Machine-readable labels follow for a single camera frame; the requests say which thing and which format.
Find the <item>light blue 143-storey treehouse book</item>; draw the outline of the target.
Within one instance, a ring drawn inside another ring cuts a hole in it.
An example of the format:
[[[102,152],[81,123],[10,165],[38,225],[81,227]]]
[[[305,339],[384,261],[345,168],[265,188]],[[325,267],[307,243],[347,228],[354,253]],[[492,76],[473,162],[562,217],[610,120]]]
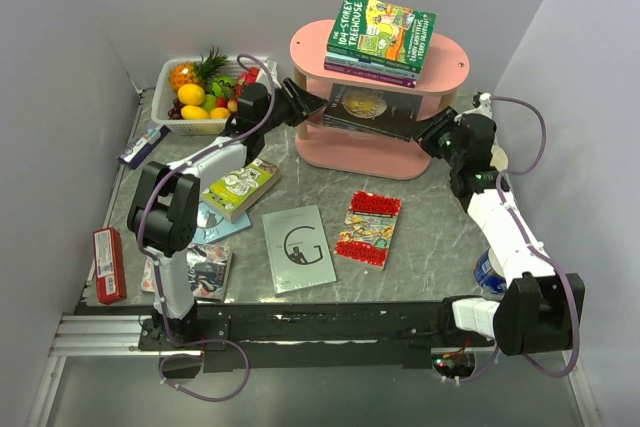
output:
[[[341,54],[328,52],[325,55],[324,60],[329,64],[335,64],[352,69],[359,69],[376,74],[384,74],[394,77],[408,78],[412,80],[418,80],[421,76],[420,73],[402,70],[396,67],[390,67],[383,64],[375,63],[370,60],[361,60],[355,57],[349,57]]]

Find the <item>black Moon and Sixpence book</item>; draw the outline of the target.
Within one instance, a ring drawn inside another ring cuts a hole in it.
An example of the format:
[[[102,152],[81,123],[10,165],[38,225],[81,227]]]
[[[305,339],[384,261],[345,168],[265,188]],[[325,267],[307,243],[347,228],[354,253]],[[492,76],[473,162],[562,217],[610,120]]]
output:
[[[412,139],[421,104],[419,95],[334,84],[323,119],[367,126]]]

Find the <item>purple 117-storey treehouse book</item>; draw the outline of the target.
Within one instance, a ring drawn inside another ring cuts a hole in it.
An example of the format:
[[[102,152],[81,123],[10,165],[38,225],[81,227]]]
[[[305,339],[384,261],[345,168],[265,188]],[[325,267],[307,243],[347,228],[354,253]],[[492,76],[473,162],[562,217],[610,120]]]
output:
[[[351,75],[360,78],[366,78],[373,81],[383,82],[386,84],[392,84],[397,86],[403,86],[408,88],[415,88],[417,86],[417,80],[412,78],[404,78],[404,77],[396,77],[386,74],[380,74],[375,72],[370,72],[367,70],[348,67],[344,65],[334,64],[330,62],[325,62],[323,64],[326,70],[332,72],[338,72],[346,75]]]

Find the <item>green 104-storey treehouse book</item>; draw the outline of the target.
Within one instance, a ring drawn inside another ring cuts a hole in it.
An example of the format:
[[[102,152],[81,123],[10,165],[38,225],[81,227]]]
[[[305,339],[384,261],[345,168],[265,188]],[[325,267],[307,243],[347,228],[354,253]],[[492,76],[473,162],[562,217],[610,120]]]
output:
[[[438,15],[380,0],[342,0],[327,51],[419,73]]]

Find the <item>dark purple book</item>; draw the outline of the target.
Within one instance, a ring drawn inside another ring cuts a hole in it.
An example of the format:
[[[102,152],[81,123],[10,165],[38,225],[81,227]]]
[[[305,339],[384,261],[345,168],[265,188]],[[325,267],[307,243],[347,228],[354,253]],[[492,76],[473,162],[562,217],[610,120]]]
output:
[[[405,141],[405,142],[411,141],[411,138],[406,136],[406,135],[399,135],[399,134],[396,134],[396,133],[387,132],[387,131],[383,131],[383,130],[379,130],[379,129],[375,129],[375,128],[371,128],[371,127],[367,127],[367,126],[361,126],[361,125],[358,125],[358,124],[348,123],[348,122],[344,122],[344,121],[339,121],[339,120],[335,120],[335,119],[323,119],[322,120],[322,124],[324,126],[326,126],[326,127],[332,127],[332,128],[338,128],[338,129],[346,129],[346,130],[354,131],[354,132],[382,135],[382,136],[386,136],[386,137],[402,140],[402,141]]]

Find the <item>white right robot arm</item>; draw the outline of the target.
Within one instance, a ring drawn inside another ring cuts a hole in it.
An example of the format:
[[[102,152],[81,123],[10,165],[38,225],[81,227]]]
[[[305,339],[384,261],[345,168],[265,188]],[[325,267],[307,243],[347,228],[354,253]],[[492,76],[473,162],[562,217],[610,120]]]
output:
[[[499,301],[449,299],[438,336],[456,346],[474,332],[510,356],[577,353],[584,283],[554,266],[527,227],[505,174],[492,163],[495,133],[494,120],[478,109],[447,108],[414,128],[422,150],[448,164],[451,191],[486,238],[506,283]]]

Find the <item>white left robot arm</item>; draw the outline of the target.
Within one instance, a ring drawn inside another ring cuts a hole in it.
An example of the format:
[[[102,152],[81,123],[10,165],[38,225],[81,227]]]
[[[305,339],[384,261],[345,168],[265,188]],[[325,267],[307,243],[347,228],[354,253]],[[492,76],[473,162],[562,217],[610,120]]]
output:
[[[211,144],[182,160],[143,167],[127,227],[153,267],[154,328],[173,347],[203,343],[187,272],[187,247],[196,231],[201,193],[257,158],[266,133],[281,125],[297,127],[326,103],[289,78],[279,87],[251,83]]]

